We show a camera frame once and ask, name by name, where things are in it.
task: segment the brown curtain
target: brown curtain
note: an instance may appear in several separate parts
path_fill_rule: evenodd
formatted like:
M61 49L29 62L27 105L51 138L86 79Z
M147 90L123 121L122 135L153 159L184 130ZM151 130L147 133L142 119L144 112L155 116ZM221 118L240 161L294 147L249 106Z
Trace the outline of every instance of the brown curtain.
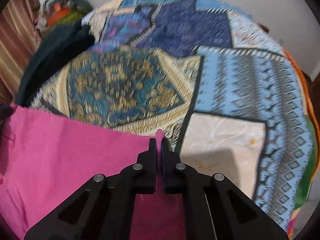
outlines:
M33 22L39 0L9 0L0 14L0 102L10 103L40 37Z

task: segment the silver rivet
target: silver rivet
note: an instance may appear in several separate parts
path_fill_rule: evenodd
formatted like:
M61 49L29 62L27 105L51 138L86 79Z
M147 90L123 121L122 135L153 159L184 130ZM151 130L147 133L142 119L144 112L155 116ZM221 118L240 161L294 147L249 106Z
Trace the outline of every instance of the silver rivet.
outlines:
M94 180L95 182L100 182L100 181L103 180L103 178L104 178L104 176L103 176L102 174L96 174L96 175L93 177L93 180Z
M139 171L139 170L142 169L142 164L136 163L136 164L134 164L134 165L132 166L132 168L133 168L134 170L136 170L136 171Z
M224 176L221 173L217 173L214 175L214 178L218 181L224 180Z
M186 168L186 166L185 166L185 164L183 164L183 163L178 163L178 164L176 165L176 168L177 168L178 170L184 170L184 169Z

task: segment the pink cloth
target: pink cloth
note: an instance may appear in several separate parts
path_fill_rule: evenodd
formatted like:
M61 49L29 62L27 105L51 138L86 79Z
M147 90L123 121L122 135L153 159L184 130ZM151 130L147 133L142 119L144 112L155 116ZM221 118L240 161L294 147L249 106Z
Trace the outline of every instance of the pink cloth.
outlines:
M93 175L117 174L148 150L149 136L14 108L0 150L0 213L20 239ZM158 130L158 153L163 137ZM155 194L136 198L131 240L143 239L185 239L181 196L165 195L160 177Z

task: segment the dark green cloth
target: dark green cloth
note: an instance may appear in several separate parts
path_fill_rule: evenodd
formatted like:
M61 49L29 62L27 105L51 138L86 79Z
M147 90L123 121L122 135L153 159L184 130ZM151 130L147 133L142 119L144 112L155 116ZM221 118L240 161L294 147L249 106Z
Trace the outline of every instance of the dark green cloth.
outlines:
M43 39L43 42L31 58L21 79L15 103L30 106L38 89L52 75L74 57L94 44L88 25L81 26L81 20L73 25L57 25Z

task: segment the patchwork quilt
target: patchwork quilt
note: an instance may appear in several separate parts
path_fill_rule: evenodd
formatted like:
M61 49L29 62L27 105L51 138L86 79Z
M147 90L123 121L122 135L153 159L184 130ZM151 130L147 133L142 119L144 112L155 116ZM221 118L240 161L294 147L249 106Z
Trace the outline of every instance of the patchwork quilt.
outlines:
M217 0L113 0L95 44L32 107L108 129L162 129L183 162L222 172L287 233L318 162L305 88L282 47Z

